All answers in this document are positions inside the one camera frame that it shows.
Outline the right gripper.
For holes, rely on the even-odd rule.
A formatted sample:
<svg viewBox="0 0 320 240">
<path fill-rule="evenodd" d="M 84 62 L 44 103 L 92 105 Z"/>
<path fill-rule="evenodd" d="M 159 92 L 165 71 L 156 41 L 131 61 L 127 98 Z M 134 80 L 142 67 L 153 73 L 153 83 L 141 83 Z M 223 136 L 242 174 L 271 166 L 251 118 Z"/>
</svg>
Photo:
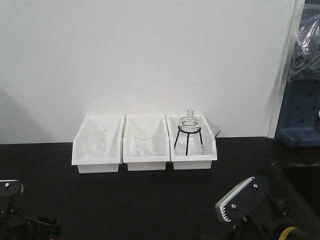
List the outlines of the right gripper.
<svg viewBox="0 0 320 240">
<path fill-rule="evenodd" d="M 320 235 L 298 227 L 287 217 L 285 199 L 270 195 L 264 176 L 250 176 L 234 186 L 215 204 L 223 223 L 235 222 L 224 240 L 318 240 Z"/>
</svg>

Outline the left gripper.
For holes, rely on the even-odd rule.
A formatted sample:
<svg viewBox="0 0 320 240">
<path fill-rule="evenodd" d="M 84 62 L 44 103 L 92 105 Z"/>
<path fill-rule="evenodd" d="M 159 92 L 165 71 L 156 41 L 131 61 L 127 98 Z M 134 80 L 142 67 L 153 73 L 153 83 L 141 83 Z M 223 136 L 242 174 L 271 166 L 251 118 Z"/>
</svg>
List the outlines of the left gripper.
<svg viewBox="0 0 320 240">
<path fill-rule="evenodd" d="M 34 218 L 14 209 L 14 200 L 24 193 L 17 179 L 0 181 L 0 238 L 2 240 L 55 240 L 61 235 L 61 224 L 47 216 Z"/>
</svg>

